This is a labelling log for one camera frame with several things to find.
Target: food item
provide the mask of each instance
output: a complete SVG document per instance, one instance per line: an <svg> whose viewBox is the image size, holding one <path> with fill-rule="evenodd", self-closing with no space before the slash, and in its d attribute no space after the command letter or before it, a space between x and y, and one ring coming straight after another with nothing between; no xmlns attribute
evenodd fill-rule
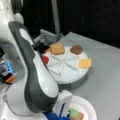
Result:
<svg viewBox="0 0 120 120"><path fill-rule="evenodd" d="M42 56L42 60L45 64L48 64L49 58L47 56Z"/></svg>
<svg viewBox="0 0 120 120"><path fill-rule="evenodd" d="M70 49L70 52L75 55L79 55L80 53L82 53L82 47L79 45L75 45Z"/></svg>
<svg viewBox="0 0 120 120"><path fill-rule="evenodd" d="M64 54L65 48L62 43L50 45L50 52L54 55Z"/></svg>
<svg viewBox="0 0 120 120"><path fill-rule="evenodd" d="M71 120L83 120L84 115L77 110L70 108L70 119Z"/></svg>
<svg viewBox="0 0 120 120"><path fill-rule="evenodd" d="M89 68L91 67L92 60L91 59L83 59L79 61L78 67L79 68Z"/></svg>

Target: blue object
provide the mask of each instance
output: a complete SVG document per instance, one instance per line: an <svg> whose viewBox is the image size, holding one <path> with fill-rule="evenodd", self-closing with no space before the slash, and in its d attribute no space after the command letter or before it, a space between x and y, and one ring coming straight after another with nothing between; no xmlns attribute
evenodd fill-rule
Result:
<svg viewBox="0 0 120 120"><path fill-rule="evenodd" d="M55 113L45 112L44 115L47 117L48 120L59 120L59 117L57 117Z"/></svg>
<svg viewBox="0 0 120 120"><path fill-rule="evenodd" d="M70 118L67 118L67 117L61 117L61 118L59 118L59 120L70 120Z"/></svg>
<svg viewBox="0 0 120 120"><path fill-rule="evenodd" d="M48 120L70 120L67 117L58 117L55 113L52 112L44 112L44 115L47 117Z"/></svg>

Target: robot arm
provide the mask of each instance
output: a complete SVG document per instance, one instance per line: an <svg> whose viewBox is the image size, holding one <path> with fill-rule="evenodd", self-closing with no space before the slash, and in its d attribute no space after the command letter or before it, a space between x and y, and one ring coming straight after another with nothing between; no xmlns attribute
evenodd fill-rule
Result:
<svg viewBox="0 0 120 120"><path fill-rule="evenodd" d="M9 2L0 0L0 4L3 4L5 9L6 6L8 9L12 8ZM7 47L12 49L13 52L11 51L9 56L17 54L16 59L8 57L8 60L15 63L20 61L22 69L16 71L16 82L6 89L3 95L4 101L12 112L21 116L49 111L57 100L57 83L44 66L38 52L33 50L34 43L28 30L14 19L12 10L3 12L5 19L6 14L11 16L7 22L0 20L0 25L4 26L2 30L7 31L4 34L0 31L1 47L5 52Z"/></svg>

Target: toy bread slice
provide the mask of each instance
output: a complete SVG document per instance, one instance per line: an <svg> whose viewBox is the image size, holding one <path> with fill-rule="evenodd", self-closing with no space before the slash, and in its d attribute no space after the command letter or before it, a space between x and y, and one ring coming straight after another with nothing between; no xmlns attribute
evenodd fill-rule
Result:
<svg viewBox="0 0 120 120"><path fill-rule="evenodd" d="M54 55L64 54L65 48L62 43L50 45L50 52Z"/></svg>

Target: cookie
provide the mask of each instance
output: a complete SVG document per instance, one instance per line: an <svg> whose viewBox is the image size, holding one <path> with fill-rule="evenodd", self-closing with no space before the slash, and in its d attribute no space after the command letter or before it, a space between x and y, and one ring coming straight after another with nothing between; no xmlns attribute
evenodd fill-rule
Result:
<svg viewBox="0 0 120 120"><path fill-rule="evenodd" d="M79 45L75 45L70 49L70 52L75 55L79 55L80 53L82 53L82 47Z"/></svg>

